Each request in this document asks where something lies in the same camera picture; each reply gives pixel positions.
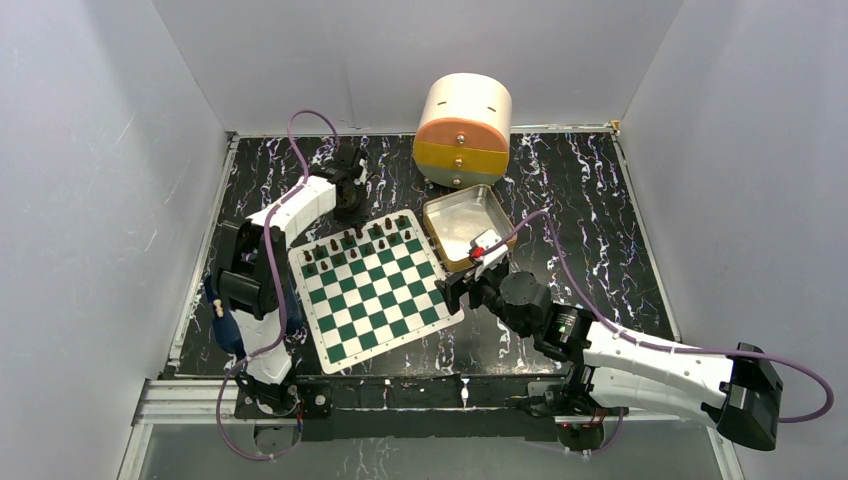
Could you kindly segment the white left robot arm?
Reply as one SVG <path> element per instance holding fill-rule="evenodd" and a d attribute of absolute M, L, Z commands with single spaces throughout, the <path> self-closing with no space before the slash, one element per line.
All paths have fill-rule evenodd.
<path fill-rule="evenodd" d="M 285 380 L 292 360 L 283 340 L 297 307 L 289 248 L 325 215 L 360 222 L 367 160 L 364 149 L 343 144 L 327 164 L 307 168 L 280 199 L 240 223 L 221 226 L 204 281 L 215 340 L 250 379 L 265 384 L 259 400 L 275 416 L 290 414 L 299 400 L 297 387 Z"/>

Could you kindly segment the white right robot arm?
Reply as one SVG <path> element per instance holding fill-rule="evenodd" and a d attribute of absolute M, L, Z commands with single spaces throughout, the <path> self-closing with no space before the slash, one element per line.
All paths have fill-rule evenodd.
<path fill-rule="evenodd" d="M 776 447 L 783 382 L 763 351 L 741 342 L 708 355 L 677 342 L 607 328 L 592 312 L 557 302 L 526 271 L 456 273 L 436 288 L 450 313 L 468 298 L 544 356 L 569 362 L 565 405 L 577 414 L 638 408 L 694 420 L 744 447 Z"/>

